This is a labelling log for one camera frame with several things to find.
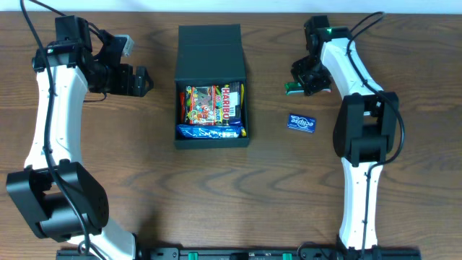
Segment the green mint candy roll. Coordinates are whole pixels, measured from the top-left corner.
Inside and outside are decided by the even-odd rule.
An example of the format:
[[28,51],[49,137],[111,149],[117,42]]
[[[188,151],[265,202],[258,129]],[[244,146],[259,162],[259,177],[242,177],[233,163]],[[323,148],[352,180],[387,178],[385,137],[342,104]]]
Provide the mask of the green mint candy roll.
[[286,95],[293,95],[293,94],[304,94],[306,96],[314,95],[318,92],[331,92],[330,87],[323,87],[323,86],[305,86],[298,82],[288,82],[284,85]]

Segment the blue Eclipse mint box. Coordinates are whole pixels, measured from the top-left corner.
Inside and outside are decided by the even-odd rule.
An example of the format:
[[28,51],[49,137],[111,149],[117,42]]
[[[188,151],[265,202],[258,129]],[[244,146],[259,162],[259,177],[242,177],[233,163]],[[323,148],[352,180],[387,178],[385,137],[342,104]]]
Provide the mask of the blue Eclipse mint box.
[[315,126],[316,126],[315,118],[301,116],[301,115],[297,115],[293,113],[289,114],[289,117],[287,120],[288,129],[304,131],[306,133],[313,134],[315,132]]

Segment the blue Oreo snack pack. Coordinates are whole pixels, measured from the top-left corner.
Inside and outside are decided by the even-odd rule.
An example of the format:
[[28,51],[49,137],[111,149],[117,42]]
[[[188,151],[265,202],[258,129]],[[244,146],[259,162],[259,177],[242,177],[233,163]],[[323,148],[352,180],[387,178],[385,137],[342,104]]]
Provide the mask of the blue Oreo snack pack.
[[177,131],[182,137],[189,139],[234,139],[247,137],[243,126],[200,126],[178,124]]

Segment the black Haribo candy bag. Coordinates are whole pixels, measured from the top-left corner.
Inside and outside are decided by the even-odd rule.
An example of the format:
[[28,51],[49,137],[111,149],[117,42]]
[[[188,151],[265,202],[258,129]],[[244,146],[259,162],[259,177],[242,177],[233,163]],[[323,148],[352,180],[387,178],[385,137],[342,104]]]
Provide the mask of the black Haribo candy bag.
[[229,124],[230,84],[187,86],[185,124],[200,126],[242,126]]

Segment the dark green gift box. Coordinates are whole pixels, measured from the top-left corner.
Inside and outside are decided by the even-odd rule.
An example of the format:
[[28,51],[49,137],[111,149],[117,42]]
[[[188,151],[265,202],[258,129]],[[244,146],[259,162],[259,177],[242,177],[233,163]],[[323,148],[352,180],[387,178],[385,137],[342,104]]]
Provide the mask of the dark green gift box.
[[[239,25],[182,25],[178,29],[175,70],[175,147],[179,150],[247,147],[250,143],[245,55]],[[243,82],[243,123],[247,137],[189,139],[176,129],[180,122],[179,94],[187,86],[201,87]]]

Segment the yellow candy bag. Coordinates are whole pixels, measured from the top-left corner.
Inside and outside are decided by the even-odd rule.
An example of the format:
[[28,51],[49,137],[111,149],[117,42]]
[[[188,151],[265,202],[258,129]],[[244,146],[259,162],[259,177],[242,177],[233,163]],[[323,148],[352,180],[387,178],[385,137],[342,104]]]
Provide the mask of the yellow candy bag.
[[244,127],[244,123],[243,123],[243,113],[244,113],[244,110],[243,110],[243,105],[244,105],[244,97],[245,97],[245,87],[244,87],[244,83],[243,82],[240,82],[240,119],[242,121],[242,129],[241,129],[241,137],[247,137],[247,132],[245,130],[245,127]]

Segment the red Hacks candy bag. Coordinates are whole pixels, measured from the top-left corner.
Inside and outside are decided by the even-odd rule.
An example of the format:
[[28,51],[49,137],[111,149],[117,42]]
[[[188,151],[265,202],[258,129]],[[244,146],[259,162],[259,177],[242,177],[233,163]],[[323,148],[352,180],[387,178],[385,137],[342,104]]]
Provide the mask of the red Hacks candy bag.
[[185,122],[186,116],[186,105],[185,105],[186,95],[184,92],[179,94],[179,101],[180,101],[180,122],[183,124]]

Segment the dark blue candy bar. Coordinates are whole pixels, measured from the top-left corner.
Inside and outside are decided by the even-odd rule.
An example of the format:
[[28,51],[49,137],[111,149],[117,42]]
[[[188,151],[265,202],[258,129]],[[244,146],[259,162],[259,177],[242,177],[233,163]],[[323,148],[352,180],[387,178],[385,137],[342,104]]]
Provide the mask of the dark blue candy bar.
[[230,84],[229,124],[240,125],[241,123],[241,82],[232,82]]

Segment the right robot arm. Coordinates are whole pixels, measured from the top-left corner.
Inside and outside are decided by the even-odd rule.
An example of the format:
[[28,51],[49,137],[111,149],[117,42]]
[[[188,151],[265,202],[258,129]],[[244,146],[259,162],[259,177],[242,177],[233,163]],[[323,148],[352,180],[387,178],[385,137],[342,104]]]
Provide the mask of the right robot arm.
[[383,166],[398,157],[395,135],[404,143],[405,128],[398,111],[398,97],[386,92],[370,76],[356,49],[355,39],[366,31],[332,27],[326,15],[311,17],[304,24],[308,56],[294,62],[288,95],[314,95],[336,86],[341,107],[333,132],[335,153],[344,169],[344,213],[339,230],[342,246],[366,251],[378,244],[375,208],[378,180]]

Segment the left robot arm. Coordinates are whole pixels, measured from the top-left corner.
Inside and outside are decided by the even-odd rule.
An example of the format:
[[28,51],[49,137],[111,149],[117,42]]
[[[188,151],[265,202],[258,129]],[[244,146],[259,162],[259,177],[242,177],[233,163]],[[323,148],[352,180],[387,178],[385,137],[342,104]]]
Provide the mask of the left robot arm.
[[104,33],[102,39],[97,54],[89,37],[72,35],[37,51],[33,142],[6,189],[37,238],[73,244],[82,257],[139,259],[136,236],[110,218],[104,188],[83,166],[82,108],[90,92],[142,97],[153,84],[144,67],[121,62],[133,48],[129,36]]

